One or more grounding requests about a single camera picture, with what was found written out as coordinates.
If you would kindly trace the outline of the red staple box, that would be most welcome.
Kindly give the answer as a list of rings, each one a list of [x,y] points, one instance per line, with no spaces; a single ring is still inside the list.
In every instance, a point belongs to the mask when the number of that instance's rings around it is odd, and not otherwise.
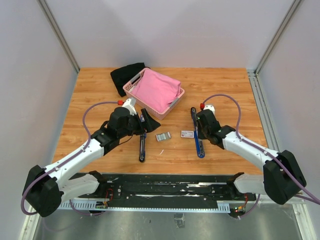
[[[194,131],[192,130],[182,130],[180,133],[181,138],[193,139],[195,137]]]

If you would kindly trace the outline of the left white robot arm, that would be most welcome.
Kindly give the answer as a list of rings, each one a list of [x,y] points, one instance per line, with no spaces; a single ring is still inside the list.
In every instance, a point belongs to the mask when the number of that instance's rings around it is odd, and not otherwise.
[[[31,212],[25,209],[25,202],[28,202],[34,208],[35,214],[47,217],[55,212],[61,203],[76,197],[86,194],[93,194],[96,198],[103,197],[107,193],[107,185],[99,180],[97,173],[72,177],[119,146],[122,138],[151,133],[160,127],[161,124],[153,119],[145,108],[141,113],[144,120],[141,120],[134,107],[117,107],[110,114],[109,120],[94,133],[90,133],[88,140],[78,149],[46,167],[32,167],[22,192],[22,212],[31,215]]]

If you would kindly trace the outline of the silver staple strips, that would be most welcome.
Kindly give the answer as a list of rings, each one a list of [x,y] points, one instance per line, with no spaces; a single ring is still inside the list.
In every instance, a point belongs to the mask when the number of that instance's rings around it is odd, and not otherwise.
[[[158,142],[166,141],[172,138],[170,132],[168,131],[164,133],[156,134],[155,137]]]

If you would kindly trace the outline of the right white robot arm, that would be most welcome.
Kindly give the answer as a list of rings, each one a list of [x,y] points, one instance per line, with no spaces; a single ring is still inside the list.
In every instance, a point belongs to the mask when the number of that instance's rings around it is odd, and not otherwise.
[[[306,179],[292,152],[268,149],[237,133],[231,126],[220,126],[211,109],[197,113],[197,124],[200,139],[237,154],[262,171],[261,175],[235,174],[226,188],[230,199],[238,200],[252,193],[267,195],[283,205],[306,187]]]

